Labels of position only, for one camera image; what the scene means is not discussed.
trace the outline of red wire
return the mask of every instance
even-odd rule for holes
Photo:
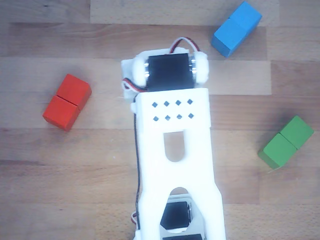
[[[193,43],[194,47],[196,48],[197,51],[200,51],[200,48],[198,47],[198,45],[195,43],[195,41],[193,41],[190,37],[187,37],[185,36],[184,38],[188,39],[190,42]],[[172,49],[170,50],[170,54],[172,54],[174,52],[174,50],[176,49],[176,47],[180,44],[180,42],[182,41],[183,39],[180,39],[178,40],[175,45],[173,45]]]
[[[132,216],[135,218],[137,216],[137,213],[135,212]],[[132,217],[131,217],[131,222],[133,222],[135,225],[137,225],[137,223],[132,219]]]
[[[143,93],[143,92],[146,92],[147,90],[145,88],[141,88],[141,87],[138,87],[136,86],[132,81],[130,81],[128,78],[124,78],[123,81],[130,85],[131,88],[133,88],[134,90],[136,90],[137,92],[139,93]]]

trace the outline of green block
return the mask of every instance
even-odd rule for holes
[[[277,133],[274,138],[258,152],[258,156],[271,168],[277,169],[284,166],[296,151],[295,146],[280,133]]]
[[[299,116],[295,116],[281,131],[284,136],[296,149],[311,137],[315,131],[306,124]]]

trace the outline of cube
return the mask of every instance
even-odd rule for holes
[[[76,105],[59,96],[53,96],[42,116],[48,123],[69,131],[79,113],[80,110]]]
[[[306,124],[299,116],[295,116],[281,131],[284,136],[296,149],[311,137],[315,131]]]
[[[244,1],[229,18],[244,29],[246,35],[249,35],[260,22],[262,15]]]
[[[243,42],[247,33],[232,19],[228,19],[213,34],[211,44],[223,56],[229,57]]]
[[[262,15],[244,1],[213,34],[211,45],[229,57],[258,25]]]
[[[71,74],[67,74],[56,92],[56,95],[78,106],[81,111],[91,93],[91,88],[87,82],[82,81]]]
[[[272,169],[277,169],[284,166],[296,151],[295,146],[280,133],[277,133],[275,137],[259,151],[258,156]]]

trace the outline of wooden floor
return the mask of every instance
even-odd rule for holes
[[[320,240],[320,1],[249,0],[263,18],[226,60],[210,36],[241,2],[1,0],[0,240],[132,240],[137,166],[120,61],[180,36],[209,58],[227,239]],[[66,133],[42,113],[68,73],[92,96]],[[294,115],[315,133],[272,171],[257,152]]]

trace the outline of blue block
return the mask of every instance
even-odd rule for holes
[[[228,19],[213,34],[211,45],[227,58],[243,42],[246,35],[247,32],[242,27],[232,19]]]
[[[213,34],[211,45],[229,57],[258,25],[262,15],[244,1]]]
[[[249,35],[258,25],[262,15],[244,1],[229,18],[243,28],[246,31],[246,35]]]

